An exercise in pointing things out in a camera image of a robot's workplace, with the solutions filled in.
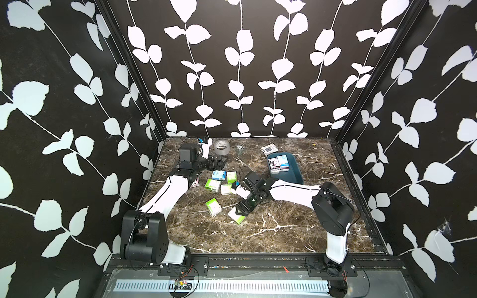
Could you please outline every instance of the marble tabletop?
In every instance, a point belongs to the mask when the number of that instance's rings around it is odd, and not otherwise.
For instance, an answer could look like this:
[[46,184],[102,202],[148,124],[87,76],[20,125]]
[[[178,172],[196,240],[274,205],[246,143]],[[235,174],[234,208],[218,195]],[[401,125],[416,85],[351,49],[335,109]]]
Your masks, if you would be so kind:
[[[162,187],[175,165],[183,138],[167,138],[153,177],[145,193],[144,204]],[[269,177],[267,159],[261,147],[274,143],[279,152],[293,154],[305,185],[330,181],[349,199],[353,199],[336,157],[326,139],[229,138],[231,151],[224,168],[246,175],[250,170]],[[238,195],[221,195],[204,188],[210,171],[199,176],[200,186],[190,188],[169,214],[166,224],[169,240],[189,246],[192,252],[204,253],[303,253],[326,251],[326,231],[313,210],[287,201],[258,205],[238,225],[227,213],[241,199]],[[222,212],[212,217],[205,202],[216,198]],[[355,210],[354,219],[359,215]],[[365,223],[358,220],[350,228],[350,252],[374,252]]]

